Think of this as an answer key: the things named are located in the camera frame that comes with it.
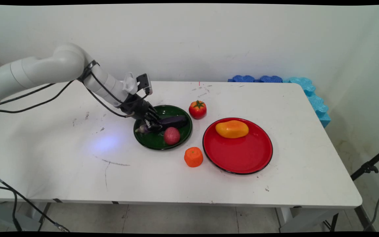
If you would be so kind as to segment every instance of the plate rim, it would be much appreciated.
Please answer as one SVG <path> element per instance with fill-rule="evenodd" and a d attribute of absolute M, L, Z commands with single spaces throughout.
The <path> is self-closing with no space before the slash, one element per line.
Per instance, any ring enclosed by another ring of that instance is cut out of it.
<path fill-rule="evenodd" d="M 141 144 L 143 147 L 147 147 L 147 148 L 152 149 L 152 150 L 169 150 L 169 149 L 172 149 L 172 148 L 175 148 L 175 147 L 179 146 L 180 144 L 183 144 L 183 143 L 184 143 L 186 140 L 188 140 L 188 138 L 191 136 L 191 134 L 192 134 L 192 120 L 191 120 L 190 115 L 189 115 L 185 110 L 181 109 L 181 108 L 178 107 L 178 106 L 174 106 L 174 105 L 156 105 L 156 106 L 154 106 L 153 108 L 156 108 L 156 107 L 165 107 L 165 106 L 170 106 L 170 107 L 178 108 L 178 109 L 184 111 L 185 114 L 187 115 L 187 117 L 189 117 L 190 131 L 189 131 L 189 134 L 188 134 L 187 138 L 186 138 L 185 140 L 181 141 L 181 142 L 178 142 L 177 144 L 174 144 L 174 145 L 172 145 L 172 146 L 170 146 L 170 147 L 166 147 L 166 148 L 153 148 L 153 147 L 148 147 L 147 145 L 142 144 L 142 143 L 140 142 L 140 140 L 137 138 L 137 135 L 136 135 L 136 133 L 135 133 L 134 126 L 133 126 L 133 134 L 134 134 L 134 137 L 135 137 L 135 139 L 138 141 L 138 143 Z"/>
<path fill-rule="evenodd" d="M 250 172 L 250 173 L 236 173 L 236 172 L 232 172 L 232 171 L 228 171 L 228 170 L 226 170 L 226 169 L 224 169 L 224 168 L 221 168 L 219 165 L 217 165 L 216 163 L 214 163 L 213 161 L 212 161 L 212 159 L 210 159 L 210 157 L 209 157 L 209 155 L 207 154 L 207 152 L 206 152 L 206 147 L 204 147 L 204 136 L 206 136 L 206 132 L 207 132 L 207 130 L 209 129 L 209 127 L 211 127 L 214 123 L 216 123 L 217 121 L 220 121 L 220 120 L 223 120 L 223 119 L 237 119 L 237 117 L 227 117 L 227 118 L 221 118 L 221 119 L 219 119 L 219 120 L 216 120 L 216 121 L 214 121 L 212 124 L 210 124 L 207 128 L 206 128 L 206 130 L 204 131 L 204 134 L 203 134 L 203 150 L 204 150 L 204 154 L 206 154 L 206 157 L 210 160 L 210 162 L 213 164 L 213 165 L 215 165 L 217 168 L 219 168 L 219 169 L 221 169 L 221 170 L 223 170 L 223 171 L 226 171 L 226 172 L 229 172 L 229 173 L 231 173 L 231 174 L 239 174 L 239 175 L 247 175 L 247 174 L 255 174 L 255 173 L 257 173 L 257 172 L 259 172 L 259 171 L 262 171 L 264 168 L 266 168 L 267 167 L 267 165 L 269 165 L 269 163 L 270 163 L 270 161 L 273 159 L 273 153 L 274 153 L 274 148 L 273 148 L 273 143 L 272 143 L 272 141 L 271 141 L 271 139 L 270 139 L 270 136 L 266 133 L 266 131 L 264 131 L 264 129 L 262 128 L 262 127 L 260 127 L 257 123 L 254 123 L 254 122 L 252 122 L 252 121 L 250 121 L 250 120 L 247 120 L 247 119 L 243 119 L 243 118 L 238 118 L 238 119 L 243 119 L 243 120 L 246 120 L 246 121 L 249 121 L 249 122 L 251 122 L 251 123 L 254 123 L 255 125 L 257 125 L 261 130 L 263 130 L 263 132 L 266 134 L 266 136 L 267 136 L 267 138 L 270 140 L 270 144 L 271 144 L 271 157 L 270 157 L 270 160 L 269 160 L 269 162 L 266 164 L 266 165 L 264 165 L 264 167 L 263 168 L 261 168 L 261 169 L 259 169 L 259 170 L 257 170 L 257 171 L 254 171 L 254 172 Z"/>

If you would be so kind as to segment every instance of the red potato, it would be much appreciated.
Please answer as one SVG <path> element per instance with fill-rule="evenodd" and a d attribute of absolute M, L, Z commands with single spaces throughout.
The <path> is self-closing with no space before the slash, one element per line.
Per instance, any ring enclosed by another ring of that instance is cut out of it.
<path fill-rule="evenodd" d="M 178 129 L 174 127 L 169 127 L 164 131 L 164 142 L 168 145 L 174 145 L 179 142 L 181 135 Z"/>

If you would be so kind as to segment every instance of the green plate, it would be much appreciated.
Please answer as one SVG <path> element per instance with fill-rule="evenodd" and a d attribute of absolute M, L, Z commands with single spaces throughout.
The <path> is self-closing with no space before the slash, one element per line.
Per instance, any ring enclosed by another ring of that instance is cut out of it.
<path fill-rule="evenodd" d="M 155 106 L 155 109 L 158 112 L 158 115 L 161 119 L 163 118 L 165 119 L 167 117 L 176 116 L 176 115 L 184 115 L 187 118 L 188 123 L 185 126 L 178 129 L 181 135 L 179 142 L 174 145 L 166 144 L 164 142 L 164 137 L 163 137 L 164 131 L 150 132 L 147 134 L 135 132 L 136 129 L 138 129 L 141 125 L 144 124 L 144 121 L 140 119 L 136 120 L 136 122 L 134 123 L 134 128 L 133 128 L 134 136 L 136 137 L 137 141 L 141 145 L 153 150 L 167 150 L 173 147 L 177 147 L 180 144 L 183 144 L 183 142 L 189 138 L 192 132 L 191 117 L 184 110 L 173 105 L 158 105 L 158 106 Z"/>

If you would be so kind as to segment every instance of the white table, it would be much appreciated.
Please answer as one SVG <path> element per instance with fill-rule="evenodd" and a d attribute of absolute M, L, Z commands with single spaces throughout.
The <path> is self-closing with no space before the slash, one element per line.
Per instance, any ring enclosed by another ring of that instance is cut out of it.
<path fill-rule="evenodd" d="M 0 109 L 34 105 L 64 85 Z M 77 81 L 48 104 L 0 113 L 0 178 L 33 201 L 277 207 L 281 232 L 302 231 L 340 209 L 361 205 L 299 85 L 154 81 L 152 86 L 146 100 L 153 106 L 187 111 L 196 99 L 207 105 L 206 117 L 192 120 L 191 137 L 179 147 L 143 147 L 133 135 L 135 120 L 110 113 Z M 226 117 L 250 120 L 269 135 L 274 152 L 262 171 L 230 174 L 206 157 L 197 168 L 185 164 L 185 150 L 203 150 L 206 128 Z M 0 190 L 0 201 L 12 200 L 12 193 Z M 292 219 L 289 208 L 295 206 L 306 210 Z"/>

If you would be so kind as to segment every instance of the toy fruit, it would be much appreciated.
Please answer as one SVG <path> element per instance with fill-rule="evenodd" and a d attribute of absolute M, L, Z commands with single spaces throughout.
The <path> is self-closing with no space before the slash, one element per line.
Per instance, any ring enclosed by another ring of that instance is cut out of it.
<path fill-rule="evenodd" d="M 248 126 L 238 120 L 216 124 L 216 132 L 224 138 L 241 138 L 248 134 Z"/>
<path fill-rule="evenodd" d="M 197 167 L 203 163 L 203 153 L 198 147 L 191 147 L 185 151 L 184 159 L 189 167 Z"/>
<path fill-rule="evenodd" d="M 207 106 L 203 101 L 197 100 L 191 103 L 188 110 L 192 117 L 201 119 L 207 113 Z"/>
<path fill-rule="evenodd" d="M 164 142 L 168 145 L 177 144 L 180 138 L 178 129 L 174 127 L 169 127 L 164 131 Z"/>

